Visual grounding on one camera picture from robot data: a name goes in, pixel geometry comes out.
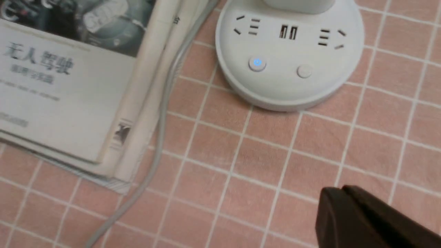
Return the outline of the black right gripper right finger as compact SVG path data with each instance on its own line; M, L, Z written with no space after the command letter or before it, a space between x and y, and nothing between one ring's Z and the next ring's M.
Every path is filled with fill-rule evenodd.
M439 248L441 246L438 234L408 218L363 188L345 185L342 189L355 200L374 231L390 248Z

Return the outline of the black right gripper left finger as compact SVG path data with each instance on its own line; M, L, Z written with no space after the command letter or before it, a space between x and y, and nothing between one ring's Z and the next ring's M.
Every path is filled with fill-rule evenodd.
M373 248L376 240L351 198L336 187L321 190L315 231L320 248Z

